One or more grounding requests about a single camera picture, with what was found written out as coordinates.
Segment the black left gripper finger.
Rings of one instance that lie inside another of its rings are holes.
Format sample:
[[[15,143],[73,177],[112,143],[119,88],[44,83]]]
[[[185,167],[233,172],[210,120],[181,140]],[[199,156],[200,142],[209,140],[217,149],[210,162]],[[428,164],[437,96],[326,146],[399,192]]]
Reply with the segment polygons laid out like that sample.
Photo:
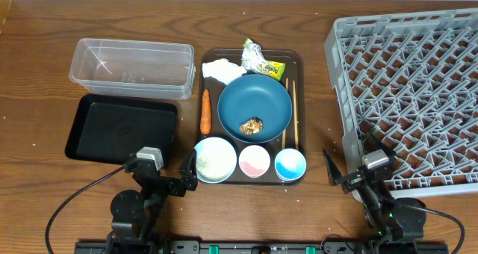
[[[181,183],[187,191],[195,191],[197,188],[196,155],[197,152],[193,149],[179,167]]]
[[[136,170],[140,167],[140,159],[134,155],[132,155],[123,165],[126,173],[131,173],[132,171]]]

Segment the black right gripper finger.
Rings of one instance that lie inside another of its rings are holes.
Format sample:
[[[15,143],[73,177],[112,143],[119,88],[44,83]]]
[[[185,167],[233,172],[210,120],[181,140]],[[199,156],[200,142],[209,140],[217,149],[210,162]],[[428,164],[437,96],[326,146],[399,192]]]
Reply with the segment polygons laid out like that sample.
[[[340,185],[343,182],[343,176],[340,170],[325,149],[323,149],[323,155],[326,162],[329,184],[331,186]]]
[[[396,152],[386,146],[381,140],[376,138],[372,133],[367,134],[367,139],[370,142],[371,146],[373,147],[373,152],[379,149],[383,149],[385,154],[389,157],[389,161],[393,161],[396,155]]]

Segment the light blue cup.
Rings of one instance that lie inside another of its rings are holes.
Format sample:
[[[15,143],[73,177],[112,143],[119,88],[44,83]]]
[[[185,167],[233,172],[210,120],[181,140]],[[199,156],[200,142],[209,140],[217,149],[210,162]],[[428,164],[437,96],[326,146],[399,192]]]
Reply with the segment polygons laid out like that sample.
[[[296,149],[283,149],[275,157],[276,175],[284,182],[300,179],[306,172],[305,156]]]

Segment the small pink cup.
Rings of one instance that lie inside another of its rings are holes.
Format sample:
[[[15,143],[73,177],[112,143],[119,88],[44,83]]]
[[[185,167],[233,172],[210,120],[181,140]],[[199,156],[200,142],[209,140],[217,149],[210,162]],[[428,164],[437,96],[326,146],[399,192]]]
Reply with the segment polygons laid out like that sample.
[[[270,155],[262,146],[251,145],[241,151],[239,167],[250,178],[263,176],[270,167]]]

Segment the large blue bowl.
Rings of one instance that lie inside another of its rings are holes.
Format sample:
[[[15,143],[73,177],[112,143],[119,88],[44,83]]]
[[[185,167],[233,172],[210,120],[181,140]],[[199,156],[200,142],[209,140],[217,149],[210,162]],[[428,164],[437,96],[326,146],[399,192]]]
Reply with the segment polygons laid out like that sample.
[[[273,78],[251,74],[224,88],[217,114],[222,127],[233,138],[244,143],[266,143],[282,135],[288,123],[284,119],[287,103],[291,122],[293,105],[285,87]],[[240,125],[251,118],[259,118],[264,126],[261,132],[246,136],[240,132]]]

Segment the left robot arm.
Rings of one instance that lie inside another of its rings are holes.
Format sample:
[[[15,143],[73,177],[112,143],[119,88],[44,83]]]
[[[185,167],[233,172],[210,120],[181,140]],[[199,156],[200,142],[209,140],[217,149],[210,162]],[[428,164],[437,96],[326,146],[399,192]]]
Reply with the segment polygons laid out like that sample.
[[[169,252],[167,241],[155,232],[155,226],[167,197],[183,197],[187,191],[196,190],[196,150],[192,150],[180,165],[180,178],[162,176],[163,165],[161,151],[150,147],[142,148],[123,164],[141,190],[124,190],[113,198],[112,232],[107,239],[107,253]]]

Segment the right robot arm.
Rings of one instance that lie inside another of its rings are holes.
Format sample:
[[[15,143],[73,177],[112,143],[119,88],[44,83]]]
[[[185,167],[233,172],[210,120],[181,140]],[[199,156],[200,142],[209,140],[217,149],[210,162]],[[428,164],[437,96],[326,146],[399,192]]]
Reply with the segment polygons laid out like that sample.
[[[414,198],[395,199],[385,185],[392,174],[396,152],[367,135],[373,151],[361,159],[361,166],[342,175],[327,151],[323,151],[329,184],[340,185],[344,193],[356,192],[362,200],[368,225],[378,235],[356,245],[354,253],[417,253],[415,240],[423,237],[426,221],[424,203]]]

